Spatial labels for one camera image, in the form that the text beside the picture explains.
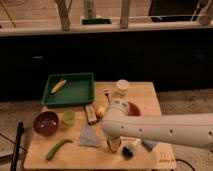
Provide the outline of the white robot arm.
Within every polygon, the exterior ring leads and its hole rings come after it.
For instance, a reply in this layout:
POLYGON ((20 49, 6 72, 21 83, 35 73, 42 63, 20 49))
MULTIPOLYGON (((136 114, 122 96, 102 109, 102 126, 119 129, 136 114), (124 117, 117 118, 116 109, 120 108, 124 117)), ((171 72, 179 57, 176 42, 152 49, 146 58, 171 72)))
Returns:
POLYGON ((129 116, 129 110, 122 98, 107 107, 101 128, 108 142, 124 136, 213 151, 213 113, 129 116))

